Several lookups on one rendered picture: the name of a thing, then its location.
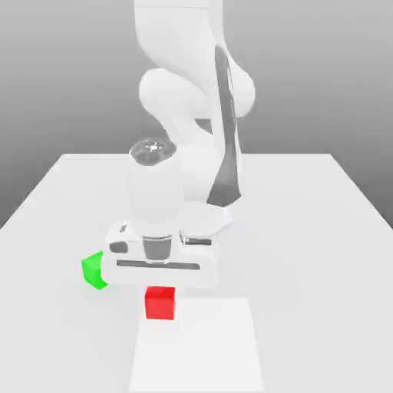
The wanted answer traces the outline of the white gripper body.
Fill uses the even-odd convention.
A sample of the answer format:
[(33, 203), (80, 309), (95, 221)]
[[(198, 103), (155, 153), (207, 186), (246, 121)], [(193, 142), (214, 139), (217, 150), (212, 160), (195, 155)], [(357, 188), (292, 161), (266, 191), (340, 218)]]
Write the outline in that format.
[(192, 249), (174, 263), (146, 266), (131, 266), (128, 261), (122, 266), (117, 261), (125, 260), (121, 254), (115, 256), (104, 251), (101, 259), (101, 277), (110, 284), (135, 286), (166, 286), (177, 288), (211, 288), (216, 285), (217, 251), (214, 249)]

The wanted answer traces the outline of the small red cube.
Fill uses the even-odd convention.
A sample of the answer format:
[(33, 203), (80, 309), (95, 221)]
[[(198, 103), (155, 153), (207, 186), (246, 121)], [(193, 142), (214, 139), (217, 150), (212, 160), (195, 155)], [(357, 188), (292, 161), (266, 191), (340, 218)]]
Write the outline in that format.
[(173, 320), (176, 304), (175, 292), (174, 287), (149, 286), (144, 296), (146, 318)]

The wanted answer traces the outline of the small green cube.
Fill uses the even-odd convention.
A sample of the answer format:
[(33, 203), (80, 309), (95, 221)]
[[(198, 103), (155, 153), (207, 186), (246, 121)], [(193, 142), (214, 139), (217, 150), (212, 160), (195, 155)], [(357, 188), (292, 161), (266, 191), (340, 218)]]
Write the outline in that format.
[(99, 251), (81, 260), (81, 268), (85, 282), (98, 290), (107, 286), (107, 283), (101, 276), (101, 260), (103, 255), (104, 252)]

